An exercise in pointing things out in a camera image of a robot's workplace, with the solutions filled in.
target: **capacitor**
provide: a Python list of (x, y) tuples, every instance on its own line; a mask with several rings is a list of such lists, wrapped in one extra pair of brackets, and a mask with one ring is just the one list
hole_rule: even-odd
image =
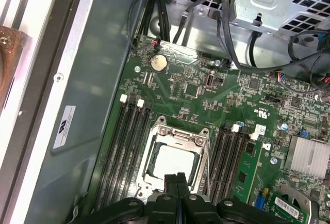
[(330, 210), (325, 210), (323, 214), (325, 217), (330, 218)]
[(288, 131), (289, 125), (287, 125), (286, 123), (279, 122), (277, 124), (277, 128), (278, 130)]
[(329, 103), (330, 102), (330, 96), (319, 96), (319, 100), (322, 103)]
[(244, 122), (241, 122), (241, 121), (237, 121), (236, 124), (239, 125), (240, 127), (244, 127), (245, 126), (245, 123)]

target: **heatsink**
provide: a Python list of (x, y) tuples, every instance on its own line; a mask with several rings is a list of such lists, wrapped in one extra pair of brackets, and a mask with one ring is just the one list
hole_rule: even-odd
[(329, 156), (328, 144), (292, 136), (285, 169), (324, 179)]

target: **white label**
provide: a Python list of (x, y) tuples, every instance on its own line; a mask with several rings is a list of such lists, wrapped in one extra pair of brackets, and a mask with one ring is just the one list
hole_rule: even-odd
[(254, 133), (259, 134), (259, 135), (265, 135), (266, 126), (262, 126), (260, 124), (257, 124), (256, 129), (254, 130)]
[(299, 218), (299, 211), (288, 205), (286, 202), (282, 201), (280, 198), (276, 197), (275, 204), (283, 209), (285, 212), (292, 215), (294, 218)]
[(65, 145), (75, 109), (76, 106), (67, 105), (65, 107), (62, 120), (60, 122), (60, 127), (58, 128), (57, 136), (55, 138), (53, 146), (54, 149), (60, 148)]

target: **screw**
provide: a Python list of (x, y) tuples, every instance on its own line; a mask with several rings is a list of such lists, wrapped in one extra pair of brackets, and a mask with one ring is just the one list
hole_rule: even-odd
[(215, 60), (215, 61), (214, 61), (214, 65), (215, 65), (216, 67), (221, 66), (221, 61), (220, 61), (220, 60)]
[(189, 199), (190, 199), (190, 200), (193, 200), (193, 201), (194, 201), (194, 200), (197, 200), (197, 196), (195, 196), (195, 195), (190, 195), (190, 196), (189, 196)]
[(160, 133), (161, 135), (166, 134), (166, 129), (165, 129), (164, 127), (161, 127), (160, 130), (159, 130), (159, 133)]
[(63, 79), (64, 79), (64, 75), (61, 74), (61, 73), (57, 73), (57, 74), (55, 74), (55, 75), (54, 75), (54, 78), (53, 78), (53, 80), (54, 80), (55, 82), (60, 82), (60, 81), (62, 81)]
[(277, 161), (278, 161), (277, 158), (274, 158), (274, 157), (270, 159), (270, 163), (272, 165), (276, 165), (277, 164)]
[(223, 204), (225, 204), (228, 207), (234, 206), (233, 202), (230, 201), (224, 201)]
[(200, 145), (200, 146), (203, 145), (203, 143), (204, 143), (204, 141), (203, 141), (202, 138), (198, 138), (197, 141), (196, 141), (196, 144)]
[(136, 67), (134, 67), (134, 71), (136, 73), (139, 73), (139, 72), (141, 72), (141, 68), (139, 66), (136, 66)]

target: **integrated circuit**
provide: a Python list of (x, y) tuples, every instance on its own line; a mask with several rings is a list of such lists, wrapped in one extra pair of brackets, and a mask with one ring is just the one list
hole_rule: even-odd
[(293, 97), (291, 100), (291, 106), (295, 108), (299, 108), (301, 104), (301, 99), (297, 97)]
[(249, 88), (253, 90), (258, 90), (260, 81), (258, 79), (252, 78), (249, 82)]
[(254, 144), (251, 142), (248, 142), (246, 144), (246, 149), (245, 149), (246, 153), (252, 154), (253, 150), (254, 150)]
[(197, 85), (187, 84), (185, 94), (192, 97), (197, 97), (198, 89), (199, 87)]
[(238, 180), (240, 182), (244, 183), (245, 179), (246, 179), (246, 174), (244, 172), (240, 171), (239, 174), (238, 174)]
[(316, 189), (311, 189), (310, 194), (309, 194), (310, 198), (314, 201), (319, 201), (320, 195), (321, 195), (321, 193)]

